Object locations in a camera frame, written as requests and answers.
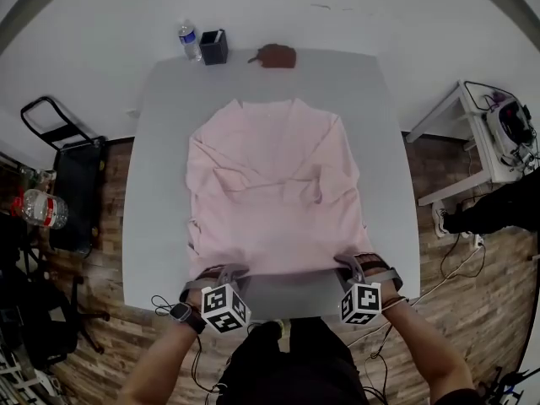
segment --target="wooden floor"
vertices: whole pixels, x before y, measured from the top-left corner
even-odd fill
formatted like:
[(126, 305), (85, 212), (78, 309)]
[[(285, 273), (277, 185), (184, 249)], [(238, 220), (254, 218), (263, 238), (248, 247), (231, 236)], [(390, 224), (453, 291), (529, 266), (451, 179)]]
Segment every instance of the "wooden floor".
[[(158, 337), (165, 321), (154, 313), (124, 306), (122, 297), (122, 217), (126, 191), (127, 170), (132, 145), (116, 144), (110, 147), (105, 182), (102, 186), (102, 214), (100, 237), (87, 260), (68, 253), (48, 256), (51, 270), (58, 285), (68, 292), (73, 275), (85, 278), (79, 298), (89, 311), (107, 310), (111, 321), (92, 321), (89, 330), (105, 347), (98, 355), (79, 341), (74, 354), (54, 372), (67, 387), (73, 403), (107, 404), (115, 400), (126, 375), (139, 356)], [(469, 175), (469, 156), (455, 143), (420, 139), (407, 145), (407, 154), (415, 197), (458, 181)], [(478, 169), (478, 157), (473, 156), (472, 171)], [(442, 279), (440, 260), (454, 242), (455, 237), (437, 239), (429, 208), (418, 208), (418, 230), (421, 250), (422, 293), (431, 290)], [(447, 260), (449, 272), (472, 249), (470, 240), (461, 241)], [(486, 381), (496, 365), (514, 369), (526, 338), (532, 313), (536, 266), (527, 262), (535, 252), (535, 238), (525, 231), (506, 229), (487, 236), (485, 267), (477, 278), (455, 278), (418, 304), (418, 312), (426, 316), (466, 356), (475, 382)], [(463, 268), (474, 273), (482, 261), (480, 251)], [(335, 326), (345, 343), (371, 329), (351, 330)], [(373, 334), (352, 347), (354, 360), (362, 381), (365, 377), (365, 359), (376, 351), (384, 331)], [(203, 356), (198, 368), (199, 380), (211, 386), (222, 373), (224, 364), (241, 338), (216, 339), (202, 335)], [(205, 394), (197, 389), (190, 377), (194, 356), (187, 356), (181, 377), (171, 398), (172, 403), (203, 403)], [(427, 386), (413, 367), (402, 340), (395, 332), (390, 334), (382, 355), (389, 367), (387, 396), (390, 404), (424, 403)], [(370, 378), (381, 388), (383, 367), (381, 362), (368, 362)]]

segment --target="white side table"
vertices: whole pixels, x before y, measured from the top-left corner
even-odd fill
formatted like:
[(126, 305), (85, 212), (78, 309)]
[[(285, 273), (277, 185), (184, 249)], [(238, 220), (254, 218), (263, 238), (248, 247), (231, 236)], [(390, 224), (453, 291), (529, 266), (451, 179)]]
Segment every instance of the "white side table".
[[(482, 95), (488, 94), (489, 90), (486, 88), (474, 88), (470, 87), (471, 94), (474, 95), (474, 99), (477, 103), (482, 103)], [(425, 197), (421, 197), (418, 200), (419, 206), (426, 206), (435, 201), (439, 201), (444, 198), (452, 197), (457, 193), (464, 192), (468, 189), (472, 189), (475, 186), (481, 185), (486, 181), (492, 181), (493, 183), (510, 183), (517, 181), (521, 178), (521, 172), (516, 168), (509, 167), (502, 164), (497, 157), (494, 147), (494, 141), (491, 132), (488, 129), (488, 125), (482, 119), (484, 111), (479, 110), (471, 99), (470, 94), (465, 89), (463, 81), (458, 81), (457, 86), (444, 98), (422, 121), (414, 127), (414, 129), (407, 135), (406, 139), (408, 143), (414, 142), (425, 133), (430, 127), (432, 127), (451, 107), (456, 104), (460, 104), (463, 113), (461, 118), (466, 118), (471, 126), (472, 135), (474, 137), (474, 143), (478, 148), (480, 155), (480, 162), (482, 163), (482, 169), (468, 178), (458, 181), (453, 185), (447, 186), (444, 189), (440, 189), (437, 192), (430, 193)]]

